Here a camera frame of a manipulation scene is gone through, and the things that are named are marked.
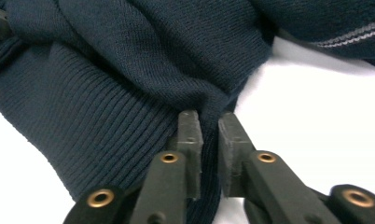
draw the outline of gray stripe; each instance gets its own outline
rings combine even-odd
[[[336,43],[336,44],[328,44],[328,45],[320,45],[319,47],[321,48],[326,48],[326,49],[330,49],[330,48],[335,48],[335,47],[340,47],[340,46],[345,46],[345,45],[349,45],[349,44],[353,44],[355,42],[358,42],[358,41],[361,41],[361,40],[364,40],[364,39],[367,39],[367,38],[371,38],[375,36],[375,31],[369,33],[369,34],[365,34],[365,35],[360,35],[356,38],[353,38],[353,39],[348,39],[348,40],[345,40],[343,42],[340,42],[340,43]]]
[[[349,32],[348,34],[338,36],[326,41],[313,42],[314,45],[330,45],[333,43],[341,42],[347,39],[351,39],[354,36],[362,35],[363,33],[370,32],[375,29],[375,22],[372,22],[364,27],[358,28],[354,31]]]

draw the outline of knit fabric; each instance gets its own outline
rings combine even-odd
[[[0,111],[49,160],[74,199],[142,181],[196,109],[201,199],[219,200],[217,120],[271,54],[274,24],[318,48],[375,64],[375,1],[0,1],[15,36],[0,41]]]

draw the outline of white surface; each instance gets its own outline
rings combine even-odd
[[[303,182],[375,193],[375,67],[277,38],[236,110],[259,150],[277,153]],[[247,223],[241,201],[223,200],[215,223]],[[0,115],[0,224],[63,222],[73,206],[46,159]]]

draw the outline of metal rivet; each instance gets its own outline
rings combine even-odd
[[[87,203],[90,207],[104,207],[112,203],[115,198],[115,194],[110,189],[99,189],[93,192],[88,200]]]
[[[270,153],[260,153],[259,155],[257,155],[257,158],[263,162],[275,162],[276,161],[275,157],[271,155]]]
[[[349,202],[359,207],[373,207],[374,200],[370,198],[366,193],[363,193],[356,189],[345,189],[342,192],[342,196]]]
[[[169,153],[169,154],[163,155],[161,157],[161,160],[166,163],[172,163],[172,162],[178,161],[178,156],[176,156],[175,154]]]

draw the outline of knit sweater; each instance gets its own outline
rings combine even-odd
[[[0,1],[0,111],[49,160],[74,199],[141,182],[196,109],[201,199],[187,223],[211,223],[220,194],[217,120],[271,56],[277,28],[328,53],[375,64],[375,0]]]

